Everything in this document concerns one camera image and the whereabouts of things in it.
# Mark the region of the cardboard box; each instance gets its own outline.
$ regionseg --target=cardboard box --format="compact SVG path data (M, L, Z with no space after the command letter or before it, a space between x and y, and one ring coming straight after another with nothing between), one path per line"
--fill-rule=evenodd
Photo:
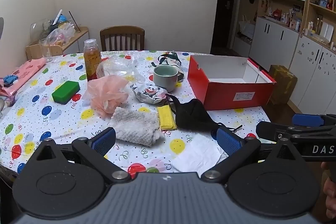
M269 74L276 80L276 85L271 95L273 104L287 104L291 97L297 78L284 66L271 65Z
M215 55L191 56L188 81L206 110L266 105L276 83L251 59Z

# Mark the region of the light green mug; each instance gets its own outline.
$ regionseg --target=light green mug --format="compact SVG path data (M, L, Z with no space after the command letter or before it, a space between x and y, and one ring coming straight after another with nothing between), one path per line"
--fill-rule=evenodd
M156 86L172 92L176 87L178 74L179 71L175 66L159 65L154 68L153 82Z

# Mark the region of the bottle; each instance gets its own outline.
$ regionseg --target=bottle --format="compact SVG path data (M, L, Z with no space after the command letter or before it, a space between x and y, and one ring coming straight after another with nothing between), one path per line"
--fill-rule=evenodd
M87 80L97 79L97 67L102 62L96 39L84 41L84 61Z

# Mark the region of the pink cloth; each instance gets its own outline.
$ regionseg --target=pink cloth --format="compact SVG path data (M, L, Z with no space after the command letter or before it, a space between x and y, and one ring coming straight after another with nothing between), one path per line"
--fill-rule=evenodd
M3 80L0 80L0 85L2 86L0 89L0 95L10 97L15 94L15 92L17 92L18 89L24 85L24 83L33 77L33 75L37 73L46 64L46 62L47 61L45 58L40 58L29 60L24 63L18 70L12 73L13 75L17 75L19 79L9 88L3 87Z
M128 81L117 75L108 75L87 83L87 91L84 97L91 98L91 107L101 118L111 118L116 107L128 98L125 88Z

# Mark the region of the yellow sponge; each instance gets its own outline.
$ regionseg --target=yellow sponge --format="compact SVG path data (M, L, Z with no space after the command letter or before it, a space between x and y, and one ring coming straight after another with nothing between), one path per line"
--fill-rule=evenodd
M175 130L177 129L173 112L170 109L170 106L166 105L163 107L158 107L157 112L159 113L160 119L160 129L164 130Z

